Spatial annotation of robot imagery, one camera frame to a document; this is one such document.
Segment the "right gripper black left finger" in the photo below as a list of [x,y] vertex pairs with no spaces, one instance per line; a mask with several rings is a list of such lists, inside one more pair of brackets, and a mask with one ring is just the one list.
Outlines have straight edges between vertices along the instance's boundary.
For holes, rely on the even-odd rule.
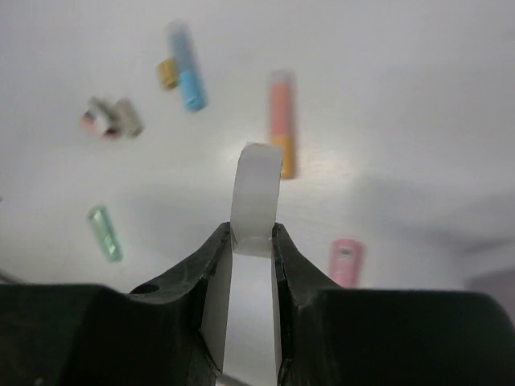
[[229,300],[230,227],[122,293],[96,284],[1,288],[4,385],[213,385]]

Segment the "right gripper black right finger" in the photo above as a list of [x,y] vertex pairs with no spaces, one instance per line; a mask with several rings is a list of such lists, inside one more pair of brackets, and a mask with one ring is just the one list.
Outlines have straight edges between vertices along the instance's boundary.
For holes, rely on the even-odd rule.
[[486,294],[344,289],[272,231],[281,385],[511,385],[514,327]]

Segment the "pink correction tape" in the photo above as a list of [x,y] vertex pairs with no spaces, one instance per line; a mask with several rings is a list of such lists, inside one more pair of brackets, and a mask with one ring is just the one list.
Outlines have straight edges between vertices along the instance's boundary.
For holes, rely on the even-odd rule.
[[359,286],[364,246],[354,239],[338,239],[332,243],[329,277],[343,288]]

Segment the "green correction tape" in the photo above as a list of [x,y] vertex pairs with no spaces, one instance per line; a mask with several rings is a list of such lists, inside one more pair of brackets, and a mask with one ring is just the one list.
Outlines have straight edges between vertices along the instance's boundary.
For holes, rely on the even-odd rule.
[[110,262],[121,261],[123,258],[122,248],[106,206],[92,207],[87,214],[87,221],[105,258]]

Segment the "clear tape roll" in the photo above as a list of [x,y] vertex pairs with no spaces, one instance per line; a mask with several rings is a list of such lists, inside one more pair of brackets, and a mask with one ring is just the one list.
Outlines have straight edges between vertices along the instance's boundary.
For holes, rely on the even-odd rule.
[[230,213],[233,251],[271,257],[282,170],[277,146],[248,143],[241,152]]

